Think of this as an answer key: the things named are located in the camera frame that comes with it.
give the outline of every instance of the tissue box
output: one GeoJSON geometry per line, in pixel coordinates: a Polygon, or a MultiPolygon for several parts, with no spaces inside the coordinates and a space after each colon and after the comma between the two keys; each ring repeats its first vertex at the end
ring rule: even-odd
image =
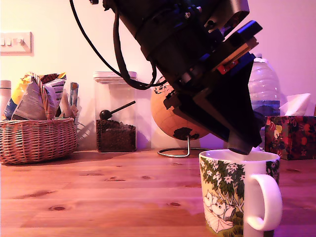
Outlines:
{"type": "Polygon", "coordinates": [[[267,116],[265,151],[281,159],[316,158],[316,117],[267,116]]]}

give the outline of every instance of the white canister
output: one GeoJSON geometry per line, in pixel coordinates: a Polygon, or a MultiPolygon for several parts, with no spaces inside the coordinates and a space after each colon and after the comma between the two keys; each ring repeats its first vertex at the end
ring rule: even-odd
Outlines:
{"type": "Polygon", "coordinates": [[[0,80],[0,120],[11,98],[11,81],[0,80]]]}

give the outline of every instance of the coffee beans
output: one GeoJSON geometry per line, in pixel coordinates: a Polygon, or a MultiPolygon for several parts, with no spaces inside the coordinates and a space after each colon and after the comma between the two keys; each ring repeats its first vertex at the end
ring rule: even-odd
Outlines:
{"type": "Polygon", "coordinates": [[[99,152],[133,152],[136,150],[136,127],[114,120],[96,121],[99,152]]]}

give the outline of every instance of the mug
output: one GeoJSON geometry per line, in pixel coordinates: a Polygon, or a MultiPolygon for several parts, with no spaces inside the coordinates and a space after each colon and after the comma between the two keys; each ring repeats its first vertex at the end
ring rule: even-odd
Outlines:
{"type": "Polygon", "coordinates": [[[212,236],[273,237],[282,217],[280,157],[230,150],[199,154],[205,220],[212,236]]]}

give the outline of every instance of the wall switch plate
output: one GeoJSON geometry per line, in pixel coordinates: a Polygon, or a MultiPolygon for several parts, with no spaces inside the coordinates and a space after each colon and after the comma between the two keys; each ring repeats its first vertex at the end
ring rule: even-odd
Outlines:
{"type": "Polygon", "coordinates": [[[32,33],[31,32],[1,32],[1,53],[31,53],[32,33]]]}

